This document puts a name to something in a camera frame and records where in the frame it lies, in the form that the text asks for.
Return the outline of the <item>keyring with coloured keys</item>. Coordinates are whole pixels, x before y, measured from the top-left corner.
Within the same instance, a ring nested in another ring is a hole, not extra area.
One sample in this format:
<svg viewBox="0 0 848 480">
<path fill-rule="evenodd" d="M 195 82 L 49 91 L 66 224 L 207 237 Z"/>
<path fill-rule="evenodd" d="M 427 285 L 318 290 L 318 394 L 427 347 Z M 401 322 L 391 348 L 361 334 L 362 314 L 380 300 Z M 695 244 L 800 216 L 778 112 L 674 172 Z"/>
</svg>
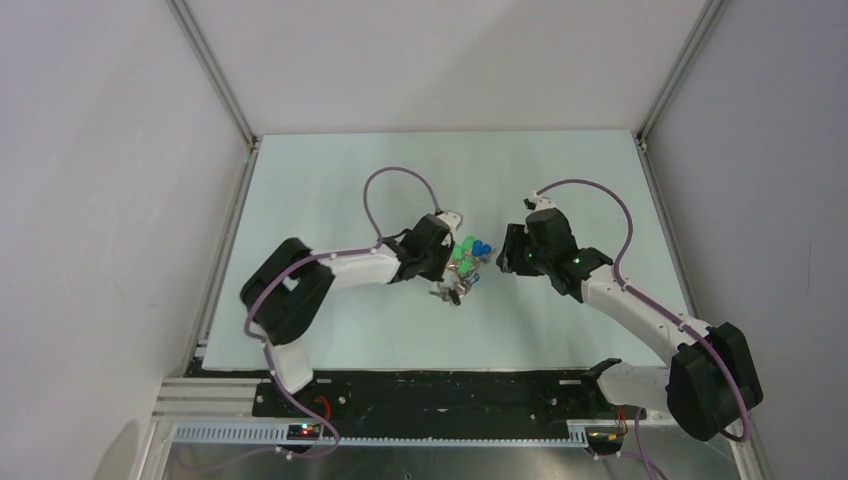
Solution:
<svg viewBox="0 0 848 480">
<path fill-rule="evenodd" d="M 480 280 L 479 270 L 490 263 L 495 248 L 474 236 L 467 236 L 453 247 L 443 278 L 429 291 L 440 301 L 460 306 L 462 300 Z"/>
</svg>

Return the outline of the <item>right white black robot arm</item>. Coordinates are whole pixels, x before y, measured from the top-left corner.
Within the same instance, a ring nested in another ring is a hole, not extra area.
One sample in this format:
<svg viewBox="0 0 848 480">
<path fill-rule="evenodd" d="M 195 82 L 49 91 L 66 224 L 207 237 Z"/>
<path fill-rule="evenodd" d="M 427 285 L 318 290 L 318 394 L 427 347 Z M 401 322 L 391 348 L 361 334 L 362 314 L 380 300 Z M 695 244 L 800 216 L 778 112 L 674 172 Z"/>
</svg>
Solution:
<svg viewBox="0 0 848 480">
<path fill-rule="evenodd" d="M 556 207 L 508 225 L 496 264 L 507 274 L 546 277 L 559 295 L 615 320 L 662 361 L 651 367 L 610 358 L 587 370 L 580 400 L 589 415 L 604 418 L 630 405 L 670 415 L 697 440 L 750 439 L 750 411 L 763 391 L 739 328 L 729 322 L 711 326 L 640 291 L 612 258 L 579 247 Z"/>
</svg>

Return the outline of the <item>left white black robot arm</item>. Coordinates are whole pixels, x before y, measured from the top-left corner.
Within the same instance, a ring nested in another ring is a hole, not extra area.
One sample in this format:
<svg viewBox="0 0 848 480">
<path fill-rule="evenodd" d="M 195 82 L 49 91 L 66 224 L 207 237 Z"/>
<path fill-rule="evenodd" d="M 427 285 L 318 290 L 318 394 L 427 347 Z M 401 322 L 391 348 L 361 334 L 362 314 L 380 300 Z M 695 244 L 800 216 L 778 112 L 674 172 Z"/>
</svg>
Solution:
<svg viewBox="0 0 848 480">
<path fill-rule="evenodd" d="M 260 342 L 280 387 L 278 404 L 304 416 L 316 403 L 308 348 L 301 337 L 327 295 L 362 285 L 391 285 L 416 277 L 437 282 L 451 258 L 462 216 L 426 214 L 373 247 L 317 253 L 298 238 L 285 240 L 243 285 L 245 334 Z"/>
</svg>

